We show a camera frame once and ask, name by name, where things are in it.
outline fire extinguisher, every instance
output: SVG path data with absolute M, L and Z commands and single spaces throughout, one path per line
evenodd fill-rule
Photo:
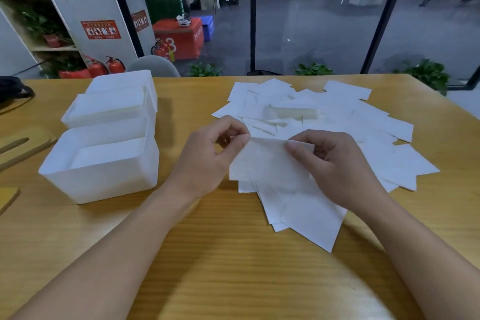
M 125 72 L 125 65 L 118 58 L 107 56 L 109 60 L 106 62 L 111 74 L 122 74 Z
M 155 45 L 152 47 L 152 55 L 160 56 L 170 60 L 170 47 L 160 38 L 157 39 Z
M 95 58 L 92 58 L 90 56 L 87 56 L 87 58 L 90 60 L 88 62 L 91 63 L 90 65 L 88 65 L 88 71 L 90 71 L 90 75 L 92 75 L 93 79 L 97 76 L 110 74 L 107 67 L 103 63 L 97 61 Z

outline wooden table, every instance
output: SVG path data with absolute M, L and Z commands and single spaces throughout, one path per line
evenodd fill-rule
M 234 81 L 269 77 L 156 79 L 156 139 L 162 183 L 189 134 L 211 123 Z M 328 80 L 372 88 L 369 103 L 415 125 L 413 147 L 441 169 L 395 200 L 480 266 L 480 122 L 407 75 L 285 76 L 297 90 Z M 60 136 L 60 118 L 86 80 L 28 81 L 31 102 L 0 115 L 0 135 L 41 124 Z M 138 207 L 149 195 L 76 206 L 38 170 L 50 149 L 0 172 L 21 195 L 0 217 L 0 319 Z M 224 181 L 165 240 L 129 319 L 417 319 L 417 304 L 373 234 L 347 214 L 333 253 L 267 225 L 255 194 Z

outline white plastic box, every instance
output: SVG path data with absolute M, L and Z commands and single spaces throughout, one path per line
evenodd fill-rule
M 66 131 L 39 174 L 77 204 L 152 189 L 159 177 L 159 148 L 146 118 Z
M 93 79 L 86 94 L 103 93 L 111 90 L 133 88 L 135 86 L 147 86 L 152 98 L 153 107 L 155 108 L 155 113 L 157 113 L 159 111 L 159 98 L 150 70 L 98 76 Z
M 68 128 L 79 128 L 138 117 L 148 119 L 155 131 L 155 107 L 147 86 L 79 94 L 61 121 Z

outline hand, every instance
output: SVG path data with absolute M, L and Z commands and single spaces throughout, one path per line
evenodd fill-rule
M 290 139 L 315 145 L 313 154 L 295 142 L 285 147 L 335 204 L 357 214 L 379 194 L 387 193 L 349 134 L 306 130 Z
M 192 200 L 202 198 L 219 186 L 249 139 L 247 126 L 230 115 L 200 128 L 190 134 L 167 183 Z M 215 143 L 223 152 L 215 151 Z

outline blue box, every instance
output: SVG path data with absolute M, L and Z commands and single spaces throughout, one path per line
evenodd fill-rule
M 213 15 L 201 16 L 201 24 L 203 26 L 203 41 L 210 42 L 212 40 L 213 31 L 215 26 L 213 25 Z

